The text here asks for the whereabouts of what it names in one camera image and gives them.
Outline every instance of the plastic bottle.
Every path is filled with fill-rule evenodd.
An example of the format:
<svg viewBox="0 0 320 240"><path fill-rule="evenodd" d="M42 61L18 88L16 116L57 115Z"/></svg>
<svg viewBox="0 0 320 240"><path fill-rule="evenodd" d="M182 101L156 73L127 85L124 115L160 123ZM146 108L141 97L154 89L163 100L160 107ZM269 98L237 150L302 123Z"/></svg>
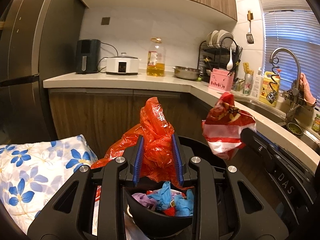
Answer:
<svg viewBox="0 0 320 240"><path fill-rule="evenodd" d="M313 124L312 124L312 129L316 132L320 131L320 114L316 115L316 117L313 121Z"/></svg>
<svg viewBox="0 0 320 240"><path fill-rule="evenodd" d="M262 70L261 67L258 69L258 74L253 75L253 81L252 81L252 89L251 89L251 97L254 99L259 100L260 98L260 92L261 92L261 86L262 86Z"/></svg>
<svg viewBox="0 0 320 240"><path fill-rule="evenodd" d="M270 104L268 102L268 100L266 99L267 95L272 91L271 87L269 86L269 82L272 81L272 79L270 78L271 75L273 75L274 73L271 71L266 71L264 73L264 77L263 77L263 81L262 81L262 86L261 86L261 92L260 92L260 97L259 100L265 104L267 104L268 106L272 106L275 107L277 100L275 100L272 104ZM278 83L277 85L272 84L272 87L275 91L277 91L278 96L279 96L279 87L280 87L280 76L276 77L274 76L273 79Z"/></svg>
<svg viewBox="0 0 320 240"><path fill-rule="evenodd" d="M147 75L164 76L165 47L160 38L152 38L148 53Z"/></svg>

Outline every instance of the white countertop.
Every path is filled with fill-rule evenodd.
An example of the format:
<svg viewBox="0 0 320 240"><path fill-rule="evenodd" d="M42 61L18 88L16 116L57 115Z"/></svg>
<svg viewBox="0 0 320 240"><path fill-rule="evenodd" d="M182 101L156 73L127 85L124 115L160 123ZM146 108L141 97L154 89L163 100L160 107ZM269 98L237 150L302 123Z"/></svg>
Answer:
<svg viewBox="0 0 320 240"><path fill-rule="evenodd" d="M166 73L164 77L150 77L145 73L139 73L136 76L70 73L47 79L43 81L43 86L44 88L113 88L186 92L196 96L210 106L214 106L221 96L217 91L209 89L208 83L178 79L172 75L173 73ZM235 105L255 117L257 131L294 154L311 171L316 171L320 156L309 146L263 115L240 103L235 102Z"/></svg>

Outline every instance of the blue glove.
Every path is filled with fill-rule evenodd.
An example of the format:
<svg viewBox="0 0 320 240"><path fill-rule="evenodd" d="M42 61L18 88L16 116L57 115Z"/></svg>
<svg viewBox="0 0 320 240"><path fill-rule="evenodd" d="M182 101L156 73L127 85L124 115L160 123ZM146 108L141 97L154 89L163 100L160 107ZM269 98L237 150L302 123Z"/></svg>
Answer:
<svg viewBox="0 0 320 240"><path fill-rule="evenodd" d="M187 190L187 199L184 199L182 195L174 196L176 217L193 215L193 198L194 196L191 189Z"/></svg>
<svg viewBox="0 0 320 240"><path fill-rule="evenodd" d="M170 208L171 202L171 188L170 181L166 181L161 189L158 189L156 193L147 195L148 198L153 198L157 201L157 210L167 210Z"/></svg>

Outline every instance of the floral bedsheet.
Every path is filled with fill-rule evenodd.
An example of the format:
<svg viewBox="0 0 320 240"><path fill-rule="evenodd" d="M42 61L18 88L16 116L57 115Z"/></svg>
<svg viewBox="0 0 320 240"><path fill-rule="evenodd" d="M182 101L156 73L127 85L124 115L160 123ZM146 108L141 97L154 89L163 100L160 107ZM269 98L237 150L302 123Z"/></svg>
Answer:
<svg viewBox="0 0 320 240"><path fill-rule="evenodd" d="M96 160L83 135L52 142L1 145L0 199L27 233L31 222L69 177L81 165L91 166Z"/></svg>

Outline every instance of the green food in bowl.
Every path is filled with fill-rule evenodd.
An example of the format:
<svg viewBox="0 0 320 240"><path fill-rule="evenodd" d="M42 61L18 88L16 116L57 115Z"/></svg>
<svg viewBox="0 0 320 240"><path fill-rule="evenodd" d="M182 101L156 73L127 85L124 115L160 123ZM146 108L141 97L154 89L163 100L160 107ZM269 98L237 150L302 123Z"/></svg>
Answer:
<svg viewBox="0 0 320 240"><path fill-rule="evenodd" d="M293 134L296 134L296 135L302 135L303 134L303 131L302 131L301 127L298 126L297 124L293 123L293 122L288 123L288 128Z"/></svg>

